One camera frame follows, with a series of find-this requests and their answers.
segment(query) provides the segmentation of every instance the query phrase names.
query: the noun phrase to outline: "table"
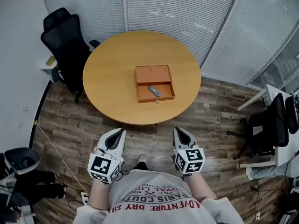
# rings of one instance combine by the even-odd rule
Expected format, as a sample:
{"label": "table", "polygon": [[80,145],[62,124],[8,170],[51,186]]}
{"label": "table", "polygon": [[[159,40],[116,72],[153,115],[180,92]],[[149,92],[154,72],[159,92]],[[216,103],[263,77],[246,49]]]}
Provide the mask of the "table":
{"label": "table", "polygon": [[[270,105],[274,98],[281,93],[284,102],[285,99],[288,98],[290,95],[269,85],[266,84],[265,89],[260,91],[257,95],[255,95],[252,99],[241,105],[237,110],[241,111],[244,108],[248,107],[250,104],[258,100],[260,97],[264,96],[265,103],[267,105]],[[277,165],[280,166],[290,160],[290,158],[299,150],[299,132],[296,132],[295,134],[289,133],[289,143],[286,147],[275,147],[275,157],[274,160],[270,161],[264,161],[264,162],[256,162],[251,164],[240,164],[241,168],[247,168],[247,167],[262,167],[262,166],[271,166],[271,165]]]}
{"label": "table", "polygon": [[[138,103],[135,67],[168,65],[173,100]],[[122,123],[151,125],[169,120],[195,100],[199,64],[181,42],[154,31],[131,31],[109,38],[86,61],[83,86],[91,103]]]}

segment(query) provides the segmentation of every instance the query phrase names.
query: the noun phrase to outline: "wooden floor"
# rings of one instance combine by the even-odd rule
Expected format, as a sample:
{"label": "wooden floor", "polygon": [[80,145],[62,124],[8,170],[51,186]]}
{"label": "wooden floor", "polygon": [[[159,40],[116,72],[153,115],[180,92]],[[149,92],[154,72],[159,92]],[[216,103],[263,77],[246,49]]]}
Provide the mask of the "wooden floor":
{"label": "wooden floor", "polygon": [[[89,155],[101,135],[119,127],[127,130],[124,170],[132,168],[140,154],[146,154],[151,170],[180,176],[171,159],[171,134],[174,127],[182,127],[195,135],[205,151],[206,163],[201,173],[208,184],[219,198],[229,198],[247,224],[252,221],[257,194],[250,190],[245,170],[238,167],[248,157],[233,160],[243,140],[227,136],[226,131],[242,132],[239,119],[264,109],[262,101],[258,101],[237,112],[237,107],[255,94],[256,91],[244,87],[203,78],[194,103],[179,116],[158,125],[130,126],[100,113],[85,94],[81,96],[80,104],[75,104],[74,94],[69,93],[65,85],[55,83],[46,96],[38,122],[88,191],[92,181],[86,170]],[[42,157],[39,169],[55,172],[59,183],[82,189],[39,129],[36,130],[34,149]],[[284,179],[264,179],[259,183],[260,190],[277,189],[284,185]],[[278,223],[279,213],[275,214],[277,208],[274,203],[281,195],[281,191],[259,193],[256,207],[261,205],[261,218],[258,223]],[[36,204],[34,209],[38,223],[72,223],[76,213],[68,207],[68,200],[72,199],[80,200],[74,190],[68,189],[64,200],[47,199]]]}

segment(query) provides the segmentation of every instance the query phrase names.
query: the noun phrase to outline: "chair armrest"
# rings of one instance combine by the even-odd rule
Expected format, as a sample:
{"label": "chair armrest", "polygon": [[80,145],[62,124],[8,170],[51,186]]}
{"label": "chair armrest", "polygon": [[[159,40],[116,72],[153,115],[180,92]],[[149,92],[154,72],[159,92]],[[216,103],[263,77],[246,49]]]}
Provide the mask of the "chair armrest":
{"label": "chair armrest", "polygon": [[89,44],[91,44],[94,48],[97,48],[97,46],[100,45],[101,43],[97,40],[91,40]]}

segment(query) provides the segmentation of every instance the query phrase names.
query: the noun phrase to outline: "round wooden table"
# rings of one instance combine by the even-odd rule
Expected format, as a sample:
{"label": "round wooden table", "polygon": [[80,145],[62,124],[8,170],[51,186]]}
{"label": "round wooden table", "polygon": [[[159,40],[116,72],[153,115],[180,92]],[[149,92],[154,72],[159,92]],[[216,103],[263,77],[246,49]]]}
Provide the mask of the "round wooden table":
{"label": "round wooden table", "polygon": [[[135,67],[168,65],[173,100],[139,103]],[[84,90],[103,114],[122,123],[151,125],[169,120],[195,100],[201,82],[199,64],[181,42],[154,31],[132,31],[109,38],[86,61]]]}

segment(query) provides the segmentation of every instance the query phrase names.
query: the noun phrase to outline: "black chair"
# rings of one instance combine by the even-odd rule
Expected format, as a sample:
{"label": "black chair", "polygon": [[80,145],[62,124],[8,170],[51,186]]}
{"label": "black chair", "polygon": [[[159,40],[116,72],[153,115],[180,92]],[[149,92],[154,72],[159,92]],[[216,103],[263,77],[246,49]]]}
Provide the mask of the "black chair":
{"label": "black chair", "polygon": [[[279,93],[271,105],[262,113],[253,114],[248,123],[245,118],[240,122],[244,124],[245,134],[228,131],[228,135],[235,135],[245,139],[245,143],[237,156],[238,159],[247,149],[251,149],[251,157],[258,154],[260,156],[274,155],[273,146],[285,147],[289,142],[289,131],[294,134],[299,129],[297,110],[292,97],[285,101]],[[262,131],[255,134],[255,127],[262,127]]]}
{"label": "black chair", "polygon": [[[91,51],[86,45],[80,29],[79,16],[60,8],[43,20],[44,32],[42,42],[48,47],[57,60],[63,82],[70,92],[77,92],[75,102],[83,91],[82,75],[84,65]],[[93,47],[100,45],[97,40],[90,41]]]}

